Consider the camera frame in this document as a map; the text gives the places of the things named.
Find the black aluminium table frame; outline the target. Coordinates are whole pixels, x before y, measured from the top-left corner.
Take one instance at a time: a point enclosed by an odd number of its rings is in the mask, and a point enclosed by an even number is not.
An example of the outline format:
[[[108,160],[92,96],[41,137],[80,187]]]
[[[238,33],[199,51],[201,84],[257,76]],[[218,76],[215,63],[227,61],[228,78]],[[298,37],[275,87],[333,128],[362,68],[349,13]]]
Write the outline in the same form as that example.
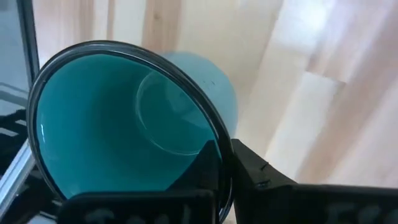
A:
[[[39,68],[32,0],[0,0],[0,224],[56,224],[59,202],[27,139],[27,99]]]

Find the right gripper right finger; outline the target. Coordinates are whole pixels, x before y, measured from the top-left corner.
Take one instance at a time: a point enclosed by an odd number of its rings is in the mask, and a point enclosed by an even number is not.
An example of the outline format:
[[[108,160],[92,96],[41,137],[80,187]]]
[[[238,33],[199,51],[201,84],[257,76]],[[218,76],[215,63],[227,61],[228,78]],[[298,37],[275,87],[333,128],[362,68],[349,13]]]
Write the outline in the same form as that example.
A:
[[[398,189],[298,184],[233,139],[238,224],[398,224]]]

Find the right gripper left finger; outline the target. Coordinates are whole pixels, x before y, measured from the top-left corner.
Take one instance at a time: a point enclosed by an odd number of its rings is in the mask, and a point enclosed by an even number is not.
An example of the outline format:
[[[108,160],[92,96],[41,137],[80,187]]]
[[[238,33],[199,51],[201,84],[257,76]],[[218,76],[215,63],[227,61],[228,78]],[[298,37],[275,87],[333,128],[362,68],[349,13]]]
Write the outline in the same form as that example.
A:
[[[79,194],[61,206],[57,224],[217,224],[220,166],[208,141],[166,190]]]

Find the teal enamel mug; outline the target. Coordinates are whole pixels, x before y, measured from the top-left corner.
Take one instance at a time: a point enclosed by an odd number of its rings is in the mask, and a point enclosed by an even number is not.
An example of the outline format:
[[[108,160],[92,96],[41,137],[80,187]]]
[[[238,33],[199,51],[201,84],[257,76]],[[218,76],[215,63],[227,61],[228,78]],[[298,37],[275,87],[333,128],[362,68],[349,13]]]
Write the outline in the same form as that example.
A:
[[[54,55],[40,69],[27,106],[32,153],[61,200],[164,191],[214,141],[220,221],[233,203],[228,166],[237,123],[233,85],[211,60],[110,40]]]

